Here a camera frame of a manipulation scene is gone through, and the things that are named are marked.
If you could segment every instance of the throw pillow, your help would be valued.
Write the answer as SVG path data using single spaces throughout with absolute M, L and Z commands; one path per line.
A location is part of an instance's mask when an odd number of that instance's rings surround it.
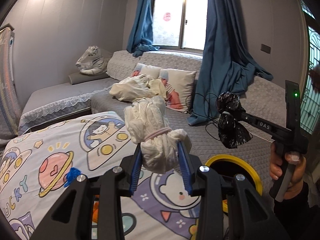
M 153 79 L 157 79 L 159 77 L 159 73 L 160 73 L 161 69 L 162 68 L 160 68 L 160 67 L 138 63 L 135 66 L 135 68 L 131 74 L 131 77 L 146 74 L 146 75 L 150 75 Z
M 187 113 L 196 71 L 161 69 L 160 78 L 167 90 L 166 106 L 172 110 Z

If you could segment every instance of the gray wall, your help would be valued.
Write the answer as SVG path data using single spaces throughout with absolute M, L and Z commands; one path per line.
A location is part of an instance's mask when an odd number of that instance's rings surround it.
M 300 82 L 308 41 L 299 0 L 240 0 L 248 51 L 284 88 L 285 80 Z M 134 21 L 137 0 L 128 0 L 123 48 Z M 262 52 L 261 44 L 271 47 Z
M 90 45 L 122 49 L 127 0 L 18 0 L 5 19 L 14 28 L 14 81 L 24 107 L 32 92 L 68 82 Z

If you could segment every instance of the yellow bucket rim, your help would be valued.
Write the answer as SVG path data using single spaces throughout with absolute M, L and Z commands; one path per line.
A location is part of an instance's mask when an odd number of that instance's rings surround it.
M 213 164 L 215 162 L 219 162 L 219 161 L 232 162 L 232 163 L 235 163 L 235 164 L 239 165 L 240 167 L 244 168 L 250 174 L 251 178 L 253 179 L 253 182 L 256 185 L 257 192 L 260 194 L 260 196 L 262 195 L 261 179 L 260 179 L 258 173 L 254 170 L 254 168 L 252 168 L 248 163 L 246 163 L 244 160 L 241 160 L 240 158 L 232 156 L 232 155 L 219 154 L 219 155 L 215 155 L 215 156 L 211 157 L 209 160 L 207 160 L 205 165 L 210 167 L 211 164 Z M 222 208 L 225 213 L 228 213 L 228 204 L 226 203 L 226 201 L 222 202 Z

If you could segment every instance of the curtain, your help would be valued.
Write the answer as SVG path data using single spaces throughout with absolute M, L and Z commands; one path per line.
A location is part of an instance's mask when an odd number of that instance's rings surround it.
M 9 64 L 10 37 L 9 27 L 0 31 L 0 151 L 17 137 L 21 117 Z
M 127 51 L 139 57 L 146 51 L 159 50 L 152 46 L 151 0 L 138 0 L 136 18 L 129 36 Z
M 244 47 L 236 0 L 208 0 L 207 30 L 190 125 L 217 115 L 216 98 L 230 91 L 244 93 L 254 75 L 273 76 L 260 67 Z

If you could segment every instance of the black sleeve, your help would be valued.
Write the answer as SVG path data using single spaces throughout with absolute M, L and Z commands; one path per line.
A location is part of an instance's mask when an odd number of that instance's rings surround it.
M 314 221 L 319 220 L 320 210 L 318 206 L 309 207 L 308 193 L 308 184 L 303 182 L 301 192 L 294 198 L 282 202 L 275 200 L 274 213 L 292 240 L 301 239 L 302 235 L 306 237 L 306 234 L 314 235 L 319 231 L 317 226 L 312 225 L 320 223 L 320 221 Z

